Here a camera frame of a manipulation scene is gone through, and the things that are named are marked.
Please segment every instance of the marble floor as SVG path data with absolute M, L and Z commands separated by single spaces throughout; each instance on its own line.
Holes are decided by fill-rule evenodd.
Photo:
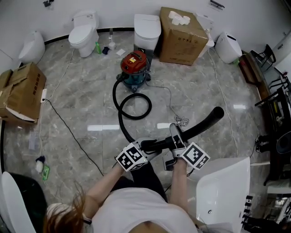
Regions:
M 100 34 L 101 48 L 109 43 L 108 33 Z M 116 51 L 108 55 L 91 54 L 87 58 L 79 57 L 78 51 L 70 48 L 68 40 L 62 40 L 46 46 L 46 52 L 38 67 L 47 77 L 46 87 L 50 97 L 60 78 L 59 87 L 54 92 L 51 102 L 66 121 L 75 137 L 98 164 L 107 173 L 115 163 L 114 156 L 128 145 L 120 129 L 88 131 L 89 125 L 117 125 L 117 110 L 112 100 L 112 87 L 115 77 L 120 73 L 120 61 L 123 56 L 117 50 L 133 49 L 133 32 L 116 32 Z M 217 79 L 225 95 L 226 106 L 218 86 L 211 57 L 216 65 Z M 257 89 L 245 82 L 240 69 L 235 65 L 224 64 L 214 50 L 210 50 L 193 66 L 183 66 L 159 62 L 155 58 L 151 66 L 152 80 L 150 85 L 168 87 L 172 93 L 171 105 L 181 116 L 190 120 L 184 129 L 192 127 L 203 120 L 215 106 L 227 108 L 228 115 L 206 132 L 192 140 L 203 148 L 211 159 L 222 157 L 250 156 L 257 134 L 264 134 L 265 129 L 259 108 Z M 140 120 L 124 119 L 125 126 L 133 138 L 153 137 L 164 139 L 169 136 L 169 129 L 158 128 L 159 123 L 175 122 L 174 113 L 169 108 L 170 93 L 167 89 L 144 85 L 138 90 L 152 101 L 150 114 Z M 123 85 L 117 88 L 119 103 L 130 91 Z M 141 99 L 128 102 L 125 111 L 130 114 L 141 114 L 147 108 Z M 18 127 L 7 123 L 5 128 L 5 168 L 33 177 L 42 186 L 48 203 L 71 201 L 75 194 L 76 183 L 87 190 L 101 174 L 95 165 L 80 150 L 64 123 L 52 110 L 49 103 L 42 109 L 41 120 L 35 126 Z M 35 170 L 35 159 L 40 155 L 46 158 L 50 166 L 47 181 Z M 269 154 L 253 153 L 251 162 L 262 162 L 269 159 Z M 152 161 L 155 172 L 164 187 L 171 182 L 171 172 L 164 171 L 162 158 Z M 266 199 L 266 188 L 263 182 L 269 167 L 251 168 L 251 190 L 255 196 L 254 211 Z

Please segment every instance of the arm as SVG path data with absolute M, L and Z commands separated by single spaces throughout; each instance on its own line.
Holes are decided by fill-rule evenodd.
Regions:
M 124 170 L 117 163 L 112 170 L 102 177 L 86 194 L 84 214 L 87 218 L 93 218 L 99 207 L 108 197 L 110 191 L 122 176 Z
M 174 165 L 170 203 L 188 212 L 187 200 L 187 162 L 178 158 Z

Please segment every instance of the vacuum hose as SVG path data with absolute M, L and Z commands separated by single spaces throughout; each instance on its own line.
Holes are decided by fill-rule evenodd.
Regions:
M 125 78 L 120 78 L 116 81 L 116 83 L 113 86 L 112 96 L 113 96 L 114 105 L 118 110 L 118 121 L 119 121 L 120 128 L 121 128 L 124 136 L 126 137 L 126 139 L 129 142 L 134 142 L 135 139 L 130 136 L 129 132 L 126 130 L 126 128 L 124 126 L 124 123 L 122 120 L 122 115 L 124 115 L 125 117 L 132 119 L 132 120 L 140 120 L 140 119 L 146 117 L 150 113 L 151 108 L 152 108 L 152 104 L 151 104 L 151 100 L 146 95 L 141 94 L 141 93 L 134 93 L 134 94 L 131 94 L 128 97 L 126 97 L 121 102 L 121 104 L 119 106 L 117 103 L 117 100 L 116 100 L 116 88 L 117 88 L 118 84 L 121 83 L 124 79 Z M 122 108 L 129 99 L 137 97 L 137 96 L 144 98 L 148 102 L 149 107 L 143 115 L 131 116 L 131 115 L 125 113 L 122 110 Z M 193 137 L 197 136 L 198 134 L 201 134 L 202 132 L 204 132 L 205 130 L 209 129 L 211 126 L 216 124 L 223 116 L 224 116 L 223 109 L 221 107 L 215 107 L 211 111 L 211 113 L 203 121 L 201 121 L 199 124 L 193 126 L 192 128 L 186 130 L 185 132 L 182 132 L 182 134 L 181 134 L 182 140 L 187 141 L 190 138 L 193 138 Z M 141 146 L 141 150 L 145 151 L 145 152 L 151 152 L 151 151 L 159 151 L 159 150 L 166 149 L 166 148 L 172 148 L 173 146 L 175 146 L 175 145 L 174 145 L 172 138 L 168 137 L 163 141 L 155 142 L 151 145 L 147 144 L 144 147 Z
M 134 93 L 134 94 L 131 94 L 129 96 L 127 96 L 120 104 L 120 106 L 118 105 L 117 103 L 117 100 L 116 100 L 116 88 L 118 86 L 118 84 L 120 84 L 124 79 L 118 79 L 116 81 L 116 83 L 114 84 L 113 86 L 113 91 L 112 91 L 112 96 L 113 96 L 113 102 L 114 102 L 114 105 L 115 107 L 117 108 L 118 110 L 118 121 L 119 121 L 119 125 L 120 125 L 120 129 L 121 131 L 123 132 L 125 138 L 129 141 L 129 142 L 134 142 L 135 139 L 132 138 L 132 136 L 130 136 L 129 132 L 126 130 L 125 126 L 124 126 L 124 123 L 123 123 L 123 120 L 122 120 L 122 115 L 124 115 L 125 117 L 131 119 L 131 120 L 140 120 L 142 118 L 145 118 L 151 111 L 151 107 L 152 107 L 152 104 L 151 104 L 151 100 L 149 99 L 149 97 L 147 97 L 146 95 L 144 94 L 141 94 L 141 93 Z M 129 114 L 127 114 L 126 112 L 124 112 L 122 109 L 123 109 L 123 106 L 125 105 L 125 103 L 130 100 L 131 98 L 134 98 L 134 97 L 142 97 L 144 98 L 147 102 L 148 102 L 148 109 L 147 111 L 142 114 L 141 116 L 131 116 Z

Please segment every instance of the washbasin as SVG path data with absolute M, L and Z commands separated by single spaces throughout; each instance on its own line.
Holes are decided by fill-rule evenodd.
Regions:
M 249 190 L 249 157 L 209 161 L 188 177 L 190 214 L 207 225 L 230 223 L 239 233 Z

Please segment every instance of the open cardboard box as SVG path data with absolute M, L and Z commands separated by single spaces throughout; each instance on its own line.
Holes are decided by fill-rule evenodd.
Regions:
M 0 117 L 4 121 L 37 123 L 46 77 L 34 63 L 0 75 Z

